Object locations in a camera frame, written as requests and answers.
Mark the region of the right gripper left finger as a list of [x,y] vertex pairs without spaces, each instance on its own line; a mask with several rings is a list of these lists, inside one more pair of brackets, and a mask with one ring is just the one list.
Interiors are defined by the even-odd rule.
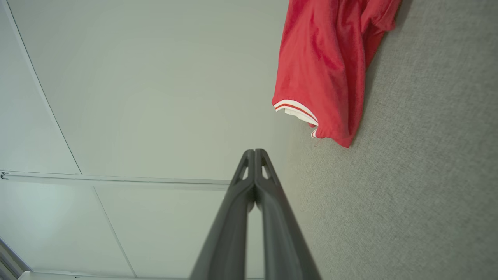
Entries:
[[238,164],[191,280],[245,280],[247,219],[256,201],[255,151],[246,150]]

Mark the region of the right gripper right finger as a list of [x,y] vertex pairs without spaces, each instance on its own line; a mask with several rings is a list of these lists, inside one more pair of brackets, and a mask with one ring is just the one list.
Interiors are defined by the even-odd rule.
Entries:
[[320,280],[319,270],[264,149],[255,151],[255,183],[263,213],[265,279]]

